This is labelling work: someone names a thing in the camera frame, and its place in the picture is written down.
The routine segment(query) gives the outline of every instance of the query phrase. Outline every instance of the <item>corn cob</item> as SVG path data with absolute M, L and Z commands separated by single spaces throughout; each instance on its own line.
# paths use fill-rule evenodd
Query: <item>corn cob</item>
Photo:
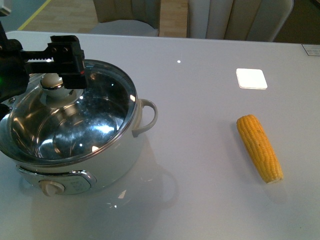
M 261 178 L 267 184 L 282 180 L 280 163 L 259 120 L 254 115 L 243 116 L 236 127 Z

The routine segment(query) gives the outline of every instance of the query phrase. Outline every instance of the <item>chair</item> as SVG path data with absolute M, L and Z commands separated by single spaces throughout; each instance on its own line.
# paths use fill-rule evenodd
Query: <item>chair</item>
M 98 25 L 92 34 L 158 36 L 161 0 L 93 0 Z
M 293 0 L 210 0 L 207 39 L 272 42 Z

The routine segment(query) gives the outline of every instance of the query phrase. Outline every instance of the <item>lid knob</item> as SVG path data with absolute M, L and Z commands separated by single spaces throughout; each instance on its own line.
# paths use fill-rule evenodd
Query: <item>lid knob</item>
M 62 77 L 57 73 L 47 73 L 40 81 L 42 90 L 50 97 L 63 99 L 67 97 L 72 89 L 66 89 Z

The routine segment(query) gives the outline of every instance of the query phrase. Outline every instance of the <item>floor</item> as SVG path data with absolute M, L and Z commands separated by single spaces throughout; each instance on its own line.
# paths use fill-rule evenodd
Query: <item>floor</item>
M 91 0 L 12 0 L 11 15 L 0 19 L 6 32 L 17 30 L 47 2 L 45 8 L 23 30 L 87 33 L 98 22 Z M 187 0 L 162 0 L 161 36 L 186 35 L 186 2 Z M 180 11 L 182 17 L 172 19 L 172 16 L 177 15 L 176 11 Z M 320 44 L 320 5 L 316 4 L 316 0 L 294 0 L 292 13 L 275 42 Z
M 15 26 L 16 29 L 38 32 L 88 33 L 98 23 L 92 0 L 37 1 L 44 3 L 41 11 L 38 11 L 35 16 L 31 16 L 27 24 L 22 22 L 23 25 L 20 27 Z M 161 0 L 160 19 L 160 37 L 185 38 L 188 24 L 188 0 Z M 3 22 L 6 32 L 12 28 L 6 28 L 7 23 Z

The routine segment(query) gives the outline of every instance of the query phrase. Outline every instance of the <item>glass lid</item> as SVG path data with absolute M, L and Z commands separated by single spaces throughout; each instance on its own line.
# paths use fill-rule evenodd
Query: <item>glass lid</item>
M 36 165 L 71 163 L 121 136 L 137 108 L 132 80 L 109 63 L 84 63 L 84 90 L 65 89 L 55 73 L 36 74 L 24 95 L 5 102 L 12 111 L 0 121 L 2 152 Z

